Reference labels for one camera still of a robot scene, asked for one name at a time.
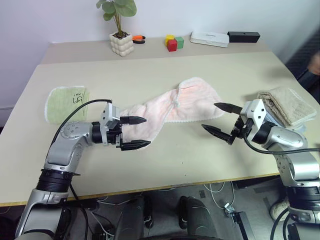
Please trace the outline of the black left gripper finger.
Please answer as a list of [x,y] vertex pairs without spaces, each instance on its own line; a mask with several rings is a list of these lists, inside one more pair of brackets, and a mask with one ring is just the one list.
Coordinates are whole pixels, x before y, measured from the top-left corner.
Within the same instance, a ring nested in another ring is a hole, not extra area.
[[140,116],[121,116],[120,123],[122,125],[139,125],[146,122],[147,119]]
[[144,148],[148,146],[151,143],[151,141],[148,140],[132,140],[130,142],[122,142],[120,144],[120,149],[121,151],[133,151],[133,150],[138,150],[141,148]]

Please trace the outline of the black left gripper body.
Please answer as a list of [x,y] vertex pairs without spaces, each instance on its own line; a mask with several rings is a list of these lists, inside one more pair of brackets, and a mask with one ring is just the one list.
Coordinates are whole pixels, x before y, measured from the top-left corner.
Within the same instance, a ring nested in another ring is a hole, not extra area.
[[115,119],[107,123],[107,143],[115,145],[116,148],[123,149],[123,133],[122,122],[120,119]]

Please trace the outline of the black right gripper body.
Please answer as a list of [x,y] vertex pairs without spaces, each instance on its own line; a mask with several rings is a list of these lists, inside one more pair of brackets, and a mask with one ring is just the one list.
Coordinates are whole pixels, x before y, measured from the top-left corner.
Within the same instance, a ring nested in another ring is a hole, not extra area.
[[228,139],[228,144],[232,145],[235,138],[243,139],[247,137],[252,130],[254,121],[252,118],[248,118],[245,122],[239,116],[234,124],[234,127],[230,133],[230,138]]

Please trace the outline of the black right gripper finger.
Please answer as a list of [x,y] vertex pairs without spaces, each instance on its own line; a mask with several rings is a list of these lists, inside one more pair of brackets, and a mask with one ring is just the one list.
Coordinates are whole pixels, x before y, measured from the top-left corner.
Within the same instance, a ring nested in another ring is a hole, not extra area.
[[216,102],[214,105],[219,108],[220,110],[228,113],[240,114],[242,108],[231,103],[224,103],[224,102]]
[[217,137],[223,141],[225,141],[228,144],[232,144],[232,136],[230,134],[227,134],[223,131],[221,131],[220,128],[207,125],[207,124],[201,124],[201,126],[212,136]]

